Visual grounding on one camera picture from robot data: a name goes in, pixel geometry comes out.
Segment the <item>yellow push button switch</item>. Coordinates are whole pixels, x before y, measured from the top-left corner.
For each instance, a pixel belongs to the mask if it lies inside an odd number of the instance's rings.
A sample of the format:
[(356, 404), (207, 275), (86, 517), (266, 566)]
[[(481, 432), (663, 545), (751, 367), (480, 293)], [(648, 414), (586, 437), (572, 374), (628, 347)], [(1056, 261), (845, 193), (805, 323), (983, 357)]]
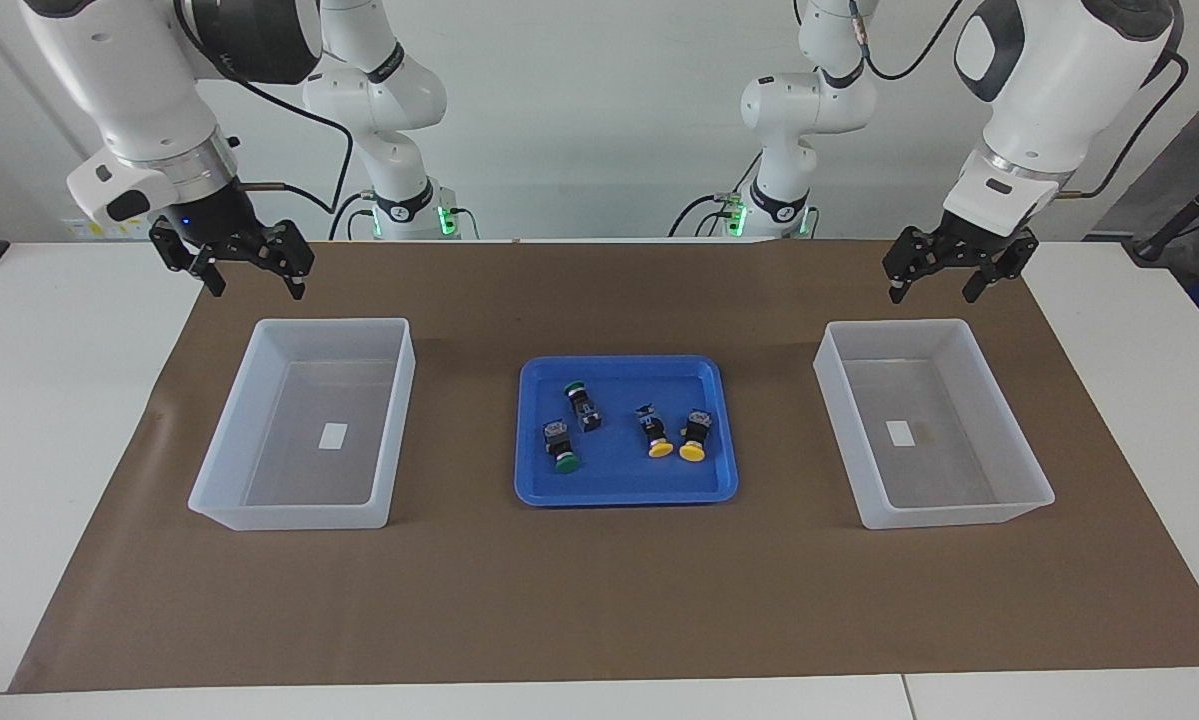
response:
[(712, 426), (713, 416), (707, 410), (692, 409), (681, 430), (683, 442), (677, 447), (677, 456), (689, 462), (707, 459), (707, 438)]
[(645, 404), (641, 407), (637, 407), (635, 420), (644, 432), (647, 456), (658, 459), (658, 456), (671, 455), (675, 446), (669, 441), (664, 420), (653, 404)]

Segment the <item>translucent white plastic box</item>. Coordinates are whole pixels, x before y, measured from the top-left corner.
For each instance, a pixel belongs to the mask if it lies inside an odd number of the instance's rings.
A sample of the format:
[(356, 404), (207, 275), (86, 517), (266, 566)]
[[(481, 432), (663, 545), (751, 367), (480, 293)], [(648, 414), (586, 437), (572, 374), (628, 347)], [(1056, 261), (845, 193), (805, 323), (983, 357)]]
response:
[[(832, 322), (813, 368), (864, 528), (1005, 524), (1055, 501), (964, 320)], [(893, 447), (887, 420), (916, 446)]]
[[(261, 320), (189, 509), (241, 532), (384, 528), (415, 373), (404, 317)], [(317, 448), (329, 420), (342, 450)]]

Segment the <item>blue plastic tray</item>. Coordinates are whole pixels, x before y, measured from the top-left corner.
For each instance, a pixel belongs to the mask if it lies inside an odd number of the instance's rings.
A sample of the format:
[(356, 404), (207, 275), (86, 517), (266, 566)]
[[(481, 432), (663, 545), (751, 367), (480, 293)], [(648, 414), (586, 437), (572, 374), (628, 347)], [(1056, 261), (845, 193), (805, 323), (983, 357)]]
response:
[[(603, 423), (582, 432), (564, 387), (582, 381)], [(653, 404), (675, 446), (671, 455), (647, 456), (635, 409)], [(707, 410), (713, 426), (707, 459), (677, 456), (692, 409)], [(580, 468), (559, 474), (541, 426), (568, 424)], [(522, 368), (516, 426), (516, 495), (540, 509), (617, 506), (701, 506), (733, 500), (740, 486), (721, 369), (700, 355), (535, 357)]]

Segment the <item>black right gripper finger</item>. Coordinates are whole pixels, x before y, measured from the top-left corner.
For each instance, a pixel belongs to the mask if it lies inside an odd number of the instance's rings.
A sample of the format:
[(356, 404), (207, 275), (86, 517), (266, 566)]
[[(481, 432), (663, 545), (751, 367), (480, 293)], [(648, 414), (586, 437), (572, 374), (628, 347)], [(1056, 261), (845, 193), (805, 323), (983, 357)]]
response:
[(303, 300), (306, 279), (314, 270), (315, 255), (293, 220), (260, 229), (257, 266), (282, 278), (294, 301)]
[(219, 300), (224, 295), (227, 282), (219, 274), (219, 270), (216, 270), (215, 258), (207, 250), (198, 252), (198, 254), (189, 252), (187, 246), (183, 246), (177, 228), (168, 219), (157, 218), (153, 220), (150, 231), (147, 231), (147, 238), (170, 272), (183, 272), (192, 276), (197, 282), (201, 282), (203, 288), (206, 288), (212, 297)]

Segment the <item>brown paper table mat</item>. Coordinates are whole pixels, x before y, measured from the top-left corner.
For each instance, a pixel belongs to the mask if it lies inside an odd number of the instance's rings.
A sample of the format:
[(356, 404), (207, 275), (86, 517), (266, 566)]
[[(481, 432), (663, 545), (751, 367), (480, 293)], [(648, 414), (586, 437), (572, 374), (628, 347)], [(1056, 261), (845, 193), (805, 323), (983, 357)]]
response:
[[(201, 295), (13, 692), (1199, 666), (1199, 587), (1022, 282), (888, 300), (881, 243), (330, 243), (305, 300)], [(381, 530), (188, 509), (257, 322), (402, 316), (417, 356)], [(1056, 500), (864, 530), (813, 367), (836, 320), (962, 317)], [(700, 353), (740, 488), (695, 509), (530, 509), (532, 357)]]

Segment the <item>black pole stand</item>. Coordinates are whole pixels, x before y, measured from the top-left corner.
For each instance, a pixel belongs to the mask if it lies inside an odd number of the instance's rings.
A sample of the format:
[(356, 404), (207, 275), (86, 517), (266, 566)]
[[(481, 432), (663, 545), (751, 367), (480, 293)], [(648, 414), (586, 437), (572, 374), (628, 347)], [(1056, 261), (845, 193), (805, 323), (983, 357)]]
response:
[(1129, 249), (1129, 259), (1134, 264), (1156, 264), (1170, 246), (1171, 241), (1183, 237), (1189, 224), (1199, 219), (1199, 192), (1183, 208), (1180, 208), (1174, 217), (1163, 224), (1151, 237), (1139, 243), (1134, 243)]

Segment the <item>green push button switch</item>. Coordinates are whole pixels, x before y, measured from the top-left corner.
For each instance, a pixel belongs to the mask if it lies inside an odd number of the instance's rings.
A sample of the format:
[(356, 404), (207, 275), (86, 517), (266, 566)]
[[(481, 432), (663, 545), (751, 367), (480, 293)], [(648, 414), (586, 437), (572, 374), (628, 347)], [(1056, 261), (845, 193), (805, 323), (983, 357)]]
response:
[(580, 468), (580, 456), (576, 454), (572, 446), (570, 428), (566, 420), (547, 420), (541, 426), (547, 454), (553, 461), (553, 468), (559, 474), (570, 474)]
[(600, 409), (595, 405), (594, 398), (590, 397), (584, 382), (573, 381), (568, 383), (564, 387), (564, 395), (567, 397), (573, 415), (579, 419), (582, 432), (594, 432), (594, 430), (602, 426), (603, 418), (600, 415)]

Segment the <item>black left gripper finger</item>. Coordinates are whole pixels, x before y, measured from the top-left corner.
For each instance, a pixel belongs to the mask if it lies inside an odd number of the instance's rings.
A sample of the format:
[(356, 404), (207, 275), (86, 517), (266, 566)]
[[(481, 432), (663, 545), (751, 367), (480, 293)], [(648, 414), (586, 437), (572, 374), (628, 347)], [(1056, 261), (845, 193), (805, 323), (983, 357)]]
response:
[(980, 260), (978, 268), (963, 288), (963, 297), (968, 304), (980, 300), (992, 284), (1019, 278), (1038, 246), (1038, 240), (1014, 240), (996, 259), (986, 256)]
[(884, 273), (890, 278), (890, 300), (900, 304), (915, 282), (942, 270), (939, 246), (932, 232), (915, 225), (902, 229), (882, 259)]

